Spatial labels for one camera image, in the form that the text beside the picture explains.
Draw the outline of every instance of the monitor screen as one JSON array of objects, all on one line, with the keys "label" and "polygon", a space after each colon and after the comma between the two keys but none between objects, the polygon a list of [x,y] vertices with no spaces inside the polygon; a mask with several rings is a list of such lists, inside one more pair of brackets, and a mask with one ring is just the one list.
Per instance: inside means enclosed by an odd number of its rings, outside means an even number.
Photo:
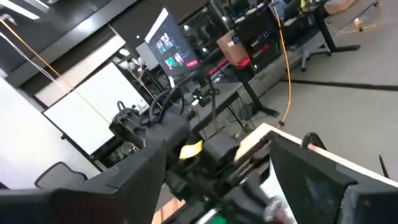
[{"label": "monitor screen", "polygon": [[75,90],[77,92],[66,95],[44,115],[89,155],[114,136],[109,124],[119,112],[118,101],[126,107],[135,105],[139,114],[149,109],[148,103],[114,63],[109,63]]},{"label": "monitor screen", "polygon": [[162,9],[145,42],[168,76],[178,79],[199,66],[197,56],[166,8]]}]

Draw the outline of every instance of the black stand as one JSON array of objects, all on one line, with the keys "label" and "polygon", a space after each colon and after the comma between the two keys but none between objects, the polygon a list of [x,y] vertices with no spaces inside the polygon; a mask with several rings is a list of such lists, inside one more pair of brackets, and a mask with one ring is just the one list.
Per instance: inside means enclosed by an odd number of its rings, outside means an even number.
[{"label": "black stand", "polygon": [[320,29],[320,31],[322,33],[323,38],[325,39],[327,46],[329,47],[330,52],[336,53],[336,52],[347,52],[347,51],[358,50],[361,47],[359,44],[349,45],[349,46],[344,46],[344,47],[336,47],[336,44],[330,35],[328,27],[325,24],[323,14],[320,10],[321,7],[323,7],[323,4],[320,4],[319,6],[317,6],[317,8],[313,10],[312,14],[314,16],[314,19],[315,19],[315,22],[317,23],[318,28]]},{"label": "black stand", "polygon": [[261,111],[265,114],[271,115],[273,117],[278,117],[279,116],[279,112],[270,108],[266,108],[265,106],[262,105],[260,99],[257,97],[256,93],[253,91],[253,89],[251,88],[248,79],[246,77],[244,77],[243,73],[244,71],[246,71],[245,68],[234,68],[235,71],[235,75],[238,78],[238,80],[243,84],[244,89],[247,91],[247,93],[249,94],[250,98],[253,101],[253,105],[256,107],[256,109],[258,111]]}]

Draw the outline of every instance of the white cable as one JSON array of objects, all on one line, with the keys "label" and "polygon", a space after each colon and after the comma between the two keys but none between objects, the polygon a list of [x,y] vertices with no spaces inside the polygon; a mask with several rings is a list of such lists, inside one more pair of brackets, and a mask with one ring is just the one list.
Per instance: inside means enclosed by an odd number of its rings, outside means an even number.
[{"label": "white cable", "polygon": [[12,48],[14,48],[22,57],[24,57],[28,62],[30,62],[35,68],[37,68],[40,72],[42,72],[47,78],[51,79],[56,85],[58,85],[61,89],[65,90],[66,94],[69,94],[70,92],[62,86],[58,81],[56,81],[46,70],[38,66],[36,63],[34,63],[26,54],[24,54],[14,43],[11,42],[2,32],[0,32],[0,36],[6,40]]}]

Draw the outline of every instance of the concrete floor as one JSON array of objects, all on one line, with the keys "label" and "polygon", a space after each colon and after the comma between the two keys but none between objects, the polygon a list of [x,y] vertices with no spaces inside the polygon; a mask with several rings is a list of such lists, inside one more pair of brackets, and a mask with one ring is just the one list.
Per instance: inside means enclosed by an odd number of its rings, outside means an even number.
[{"label": "concrete floor", "polygon": [[[398,1],[381,0],[383,26],[359,34],[336,34],[338,45],[361,44],[357,52],[333,54],[332,57],[314,56],[308,70],[295,70],[294,79],[322,82],[353,82],[398,85],[397,52]],[[369,8],[360,16],[365,23],[380,18],[380,10]],[[343,32],[350,30],[348,25]],[[320,135],[329,151],[382,174],[378,155],[386,163],[390,177],[398,181],[398,92],[359,90],[304,84],[292,85],[292,104],[283,130],[299,138],[308,132]],[[261,101],[268,107],[285,112],[288,84],[279,83]],[[262,122],[277,126],[278,119],[262,118]],[[228,128],[231,132],[240,127]]]}]

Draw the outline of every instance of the cardboard box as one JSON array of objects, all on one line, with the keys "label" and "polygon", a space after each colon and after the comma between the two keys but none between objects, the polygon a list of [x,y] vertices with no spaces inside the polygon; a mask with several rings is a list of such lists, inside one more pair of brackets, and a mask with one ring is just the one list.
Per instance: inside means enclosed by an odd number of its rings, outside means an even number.
[{"label": "cardboard box", "polygon": [[330,15],[339,14],[352,6],[356,0],[329,0],[325,4],[325,9]]},{"label": "cardboard box", "polygon": [[231,65],[238,66],[240,61],[249,58],[246,49],[240,43],[234,30],[229,31],[218,39],[217,44]]}]

